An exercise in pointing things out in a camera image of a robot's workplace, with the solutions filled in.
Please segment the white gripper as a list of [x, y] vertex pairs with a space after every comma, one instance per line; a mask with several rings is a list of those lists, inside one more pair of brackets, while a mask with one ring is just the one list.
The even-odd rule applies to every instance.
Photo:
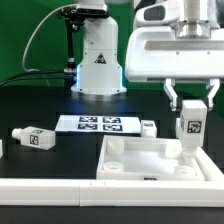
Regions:
[[211, 111], [219, 79], [224, 79], [224, 29], [213, 30], [210, 39], [177, 39], [169, 26], [137, 28], [128, 41], [125, 73], [130, 82], [165, 80], [172, 111], [181, 109], [174, 79], [210, 79], [206, 103]]

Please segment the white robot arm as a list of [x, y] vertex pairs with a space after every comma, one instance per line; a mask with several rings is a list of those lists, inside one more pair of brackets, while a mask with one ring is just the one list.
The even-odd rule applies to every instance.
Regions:
[[125, 76], [130, 82], [162, 82], [177, 110], [177, 82], [206, 84], [208, 108], [224, 80], [224, 28], [217, 19], [216, 0], [134, 2]]

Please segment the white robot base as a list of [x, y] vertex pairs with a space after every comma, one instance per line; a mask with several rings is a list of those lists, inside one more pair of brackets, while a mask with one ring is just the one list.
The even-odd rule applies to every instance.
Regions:
[[[91, 5], [105, 0], [78, 0]], [[111, 101], [126, 93], [122, 66], [117, 61], [118, 25], [110, 16], [87, 19], [84, 25], [83, 58], [77, 66], [74, 95], [92, 101]]]

